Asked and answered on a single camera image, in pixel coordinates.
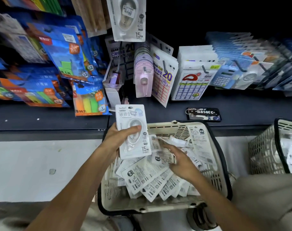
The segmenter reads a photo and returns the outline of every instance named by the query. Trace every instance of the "shopping basket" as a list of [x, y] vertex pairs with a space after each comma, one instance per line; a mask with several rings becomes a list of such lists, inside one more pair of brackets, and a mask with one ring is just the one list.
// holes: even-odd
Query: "shopping basket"
[[249, 142], [251, 174], [290, 173], [280, 143], [280, 136], [290, 133], [292, 134], [292, 121], [279, 118]]
[[[208, 124], [204, 121], [180, 123], [178, 121], [147, 124], [148, 133], [157, 136], [173, 135], [186, 139], [189, 136], [187, 125], [200, 125], [208, 132], [208, 137], [213, 150], [217, 168], [214, 169], [207, 164], [207, 169], [202, 174], [209, 179], [209, 182], [217, 188], [229, 200], [232, 198], [232, 187], [230, 185], [227, 166], [220, 145], [215, 139]], [[126, 187], [118, 187], [117, 179], [112, 178], [114, 163], [107, 169], [105, 176], [98, 189], [98, 206], [101, 212], [107, 216], [130, 215], [147, 212], [158, 212], [176, 209], [194, 208], [204, 201], [200, 196], [188, 195], [187, 197], [170, 197], [166, 201], [155, 199], [149, 202], [145, 197], [130, 199]]]

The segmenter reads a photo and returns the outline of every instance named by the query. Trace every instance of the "person's left hand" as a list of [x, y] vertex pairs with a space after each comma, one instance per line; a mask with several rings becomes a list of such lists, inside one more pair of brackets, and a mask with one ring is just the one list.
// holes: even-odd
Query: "person's left hand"
[[114, 160], [117, 156], [117, 150], [129, 135], [135, 134], [141, 131], [141, 126], [132, 126], [128, 129], [117, 130], [116, 122], [108, 130], [100, 147], [104, 148], [107, 154], [111, 154], [111, 160]]

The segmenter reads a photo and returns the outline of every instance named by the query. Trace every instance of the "yellow-green tag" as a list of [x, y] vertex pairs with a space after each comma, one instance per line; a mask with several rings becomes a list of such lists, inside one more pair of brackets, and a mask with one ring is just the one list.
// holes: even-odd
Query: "yellow-green tag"
[[220, 65], [213, 65], [213, 66], [210, 66], [210, 69], [219, 69], [220, 68]]

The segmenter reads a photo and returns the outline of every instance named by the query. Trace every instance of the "human arm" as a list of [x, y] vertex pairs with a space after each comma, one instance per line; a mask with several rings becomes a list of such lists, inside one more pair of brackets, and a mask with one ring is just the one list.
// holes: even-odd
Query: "human arm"
[[259, 230], [247, 215], [238, 210], [207, 181], [184, 152], [173, 145], [166, 144], [164, 147], [168, 148], [176, 157], [177, 163], [170, 164], [171, 170], [177, 176], [193, 184], [223, 231]]
[[117, 156], [117, 149], [129, 135], [140, 130], [141, 126], [134, 126], [118, 131], [114, 123], [100, 146], [26, 231], [80, 230], [102, 177]]

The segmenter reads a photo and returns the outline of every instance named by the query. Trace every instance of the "human hand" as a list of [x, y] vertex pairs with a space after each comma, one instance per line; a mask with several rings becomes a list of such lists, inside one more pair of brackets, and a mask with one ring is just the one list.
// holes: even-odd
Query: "human hand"
[[100, 144], [100, 148], [104, 150], [106, 154], [111, 154], [111, 160], [114, 160], [119, 151], [119, 147], [129, 135], [135, 134], [141, 131], [141, 126], [132, 126], [124, 130], [117, 130], [116, 122], [109, 128], [103, 142]]
[[196, 176], [200, 174], [200, 171], [195, 167], [187, 154], [171, 144], [165, 143], [163, 147], [168, 148], [175, 155], [176, 164], [169, 164], [174, 174], [192, 183]]

